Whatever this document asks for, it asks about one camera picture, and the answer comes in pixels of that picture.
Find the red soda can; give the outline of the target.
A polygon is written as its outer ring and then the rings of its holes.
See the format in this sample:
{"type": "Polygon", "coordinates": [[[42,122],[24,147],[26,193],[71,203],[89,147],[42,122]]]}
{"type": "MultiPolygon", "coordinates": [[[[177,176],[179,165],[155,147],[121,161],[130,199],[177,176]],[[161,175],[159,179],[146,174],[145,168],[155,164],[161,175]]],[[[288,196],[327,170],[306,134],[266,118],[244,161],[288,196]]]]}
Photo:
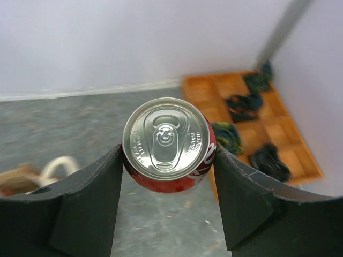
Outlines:
{"type": "Polygon", "coordinates": [[[217,143],[211,124],[194,105],[162,97],[132,113],[124,127],[122,149],[125,169],[139,185],[178,193],[207,175],[217,143]]]}

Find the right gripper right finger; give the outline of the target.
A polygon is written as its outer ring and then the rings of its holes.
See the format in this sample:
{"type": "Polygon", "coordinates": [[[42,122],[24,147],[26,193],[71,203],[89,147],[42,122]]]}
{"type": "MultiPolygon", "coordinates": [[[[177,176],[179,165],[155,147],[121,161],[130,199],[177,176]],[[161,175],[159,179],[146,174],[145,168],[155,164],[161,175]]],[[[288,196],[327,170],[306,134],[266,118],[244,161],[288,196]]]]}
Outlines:
{"type": "Polygon", "coordinates": [[[214,175],[232,256],[342,256],[342,198],[282,183],[218,147],[214,175]]]}

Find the brown paper bag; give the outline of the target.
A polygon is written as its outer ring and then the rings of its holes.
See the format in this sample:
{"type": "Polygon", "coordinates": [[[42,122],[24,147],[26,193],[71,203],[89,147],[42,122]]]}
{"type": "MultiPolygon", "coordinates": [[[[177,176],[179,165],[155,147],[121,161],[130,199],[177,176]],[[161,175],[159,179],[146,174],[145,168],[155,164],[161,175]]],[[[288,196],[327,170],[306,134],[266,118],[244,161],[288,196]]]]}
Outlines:
{"type": "Polygon", "coordinates": [[[54,175],[62,166],[67,176],[80,170],[80,166],[72,156],[61,156],[48,162],[40,171],[29,163],[1,173],[1,197],[20,193],[29,194],[38,188],[48,186],[62,179],[54,175]]]}

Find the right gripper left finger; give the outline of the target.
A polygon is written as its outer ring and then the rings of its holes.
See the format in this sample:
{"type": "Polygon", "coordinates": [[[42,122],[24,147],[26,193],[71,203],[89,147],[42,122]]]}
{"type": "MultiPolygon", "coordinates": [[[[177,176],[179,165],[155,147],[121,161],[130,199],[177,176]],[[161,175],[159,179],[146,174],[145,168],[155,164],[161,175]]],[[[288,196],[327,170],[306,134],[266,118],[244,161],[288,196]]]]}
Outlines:
{"type": "Polygon", "coordinates": [[[110,256],[123,152],[29,194],[1,198],[1,256],[110,256]]]}

